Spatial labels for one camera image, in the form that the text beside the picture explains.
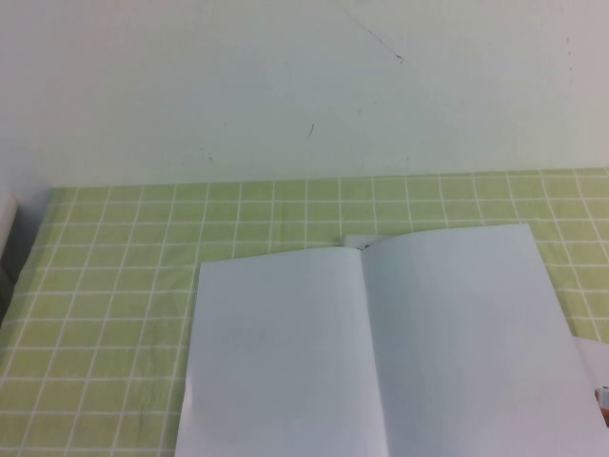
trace green checkered tablecloth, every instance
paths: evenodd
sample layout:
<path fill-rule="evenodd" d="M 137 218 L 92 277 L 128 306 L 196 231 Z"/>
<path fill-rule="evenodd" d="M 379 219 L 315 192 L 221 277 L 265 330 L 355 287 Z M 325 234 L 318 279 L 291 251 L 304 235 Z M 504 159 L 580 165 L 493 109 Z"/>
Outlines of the green checkered tablecloth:
<path fill-rule="evenodd" d="M 0 328 L 0 457 L 173 454 L 200 262 L 516 222 L 609 343 L 607 169 L 58 189 Z"/>

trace white wall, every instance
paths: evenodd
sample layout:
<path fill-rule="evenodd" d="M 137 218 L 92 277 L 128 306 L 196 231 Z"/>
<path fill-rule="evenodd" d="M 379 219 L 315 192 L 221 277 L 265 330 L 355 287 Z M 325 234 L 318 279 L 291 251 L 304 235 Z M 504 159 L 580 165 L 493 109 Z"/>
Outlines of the white wall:
<path fill-rule="evenodd" d="M 3 1 L 0 178 L 20 195 L 607 166 L 607 17 L 604 0 Z"/>

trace white paper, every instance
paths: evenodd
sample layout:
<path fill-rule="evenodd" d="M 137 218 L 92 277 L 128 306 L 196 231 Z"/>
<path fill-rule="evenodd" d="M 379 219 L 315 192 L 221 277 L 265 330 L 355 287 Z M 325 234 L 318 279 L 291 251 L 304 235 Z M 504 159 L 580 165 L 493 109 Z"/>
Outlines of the white paper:
<path fill-rule="evenodd" d="M 592 389 L 609 387 L 609 345 L 575 337 Z"/>
<path fill-rule="evenodd" d="M 389 455 L 607 455 L 528 226 L 414 233 L 362 257 Z"/>
<path fill-rule="evenodd" d="M 360 253 L 203 264 L 176 455 L 384 457 Z"/>

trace white object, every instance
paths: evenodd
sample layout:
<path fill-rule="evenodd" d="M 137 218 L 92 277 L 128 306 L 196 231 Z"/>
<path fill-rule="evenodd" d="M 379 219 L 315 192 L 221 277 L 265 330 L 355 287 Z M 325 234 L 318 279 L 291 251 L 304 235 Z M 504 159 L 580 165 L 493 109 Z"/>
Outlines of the white object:
<path fill-rule="evenodd" d="M 609 386 L 609 345 L 574 337 L 593 388 Z"/>
<path fill-rule="evenodd" d="M 382 235 L 346 235 L 343 246 L 366 249 L 390 237 Z M 609 345 L 574 336 L 574 341 L 590 379 L 592 388 L 609 386 Z"/>
<path fill-rule="evenodd" d="M 176 455 L 600 456 L 528 226 L 202 264 Z"/>

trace open notebook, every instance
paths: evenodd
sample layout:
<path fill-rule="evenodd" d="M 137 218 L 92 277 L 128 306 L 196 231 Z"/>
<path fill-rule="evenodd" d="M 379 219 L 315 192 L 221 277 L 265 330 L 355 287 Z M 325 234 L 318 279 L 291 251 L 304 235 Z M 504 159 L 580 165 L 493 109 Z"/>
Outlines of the open notebook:
<path fill-rule="evenodd" d="M 605 456 L 528 226 L 202 264 L 178 457 Z"/>

